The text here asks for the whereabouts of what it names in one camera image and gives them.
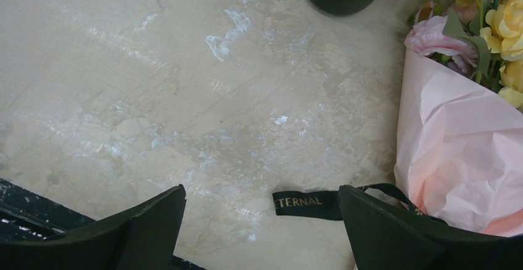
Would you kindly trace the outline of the black ribbon with gold lettering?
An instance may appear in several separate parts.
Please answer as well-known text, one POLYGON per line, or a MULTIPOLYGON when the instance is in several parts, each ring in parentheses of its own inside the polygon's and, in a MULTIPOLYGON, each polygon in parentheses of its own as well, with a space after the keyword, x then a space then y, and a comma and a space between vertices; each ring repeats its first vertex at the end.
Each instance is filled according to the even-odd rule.
MULTIPOLYGON (((398 187, 389 183, 360 186, 358 190, 377 189, 407 206, 407 210, 415 215, 428 218, 446 225, 446 222, 424 214, 398 187)), ((356 215, 349 218, 342 216, 337 190, 322 190, 316 192, 281 191, 272 194, 274 209, 278 216, 299 216, 319 218, 332 221, 357 223, 356 215)))

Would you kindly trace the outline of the pink paper flower bouquet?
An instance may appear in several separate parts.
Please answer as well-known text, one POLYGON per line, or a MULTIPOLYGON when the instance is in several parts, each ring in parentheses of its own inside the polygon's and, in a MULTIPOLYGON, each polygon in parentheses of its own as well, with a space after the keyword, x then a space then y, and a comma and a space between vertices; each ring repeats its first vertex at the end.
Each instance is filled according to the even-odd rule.
POLYGON ((429 1, 410 24, 397 186, 451 226, 522 234, 522 0, 429 1))

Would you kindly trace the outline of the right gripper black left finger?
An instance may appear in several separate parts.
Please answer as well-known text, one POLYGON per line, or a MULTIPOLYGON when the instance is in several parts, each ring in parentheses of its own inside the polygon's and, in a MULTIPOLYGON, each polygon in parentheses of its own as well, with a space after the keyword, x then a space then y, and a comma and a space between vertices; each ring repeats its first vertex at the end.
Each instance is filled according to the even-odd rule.
POLYGON ((1 242, 1 269, 168 269, 185 206, 178 185, 43 240, 1 242))

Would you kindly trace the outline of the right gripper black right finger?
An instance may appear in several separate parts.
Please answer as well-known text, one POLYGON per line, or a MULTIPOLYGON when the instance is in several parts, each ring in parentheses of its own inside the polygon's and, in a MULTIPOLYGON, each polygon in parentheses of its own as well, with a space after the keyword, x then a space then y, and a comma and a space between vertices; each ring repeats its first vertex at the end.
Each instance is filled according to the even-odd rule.
POLYGON ((522 269, 522 236, 458 229, 341 186, 339 206, 358 269, 522 269))

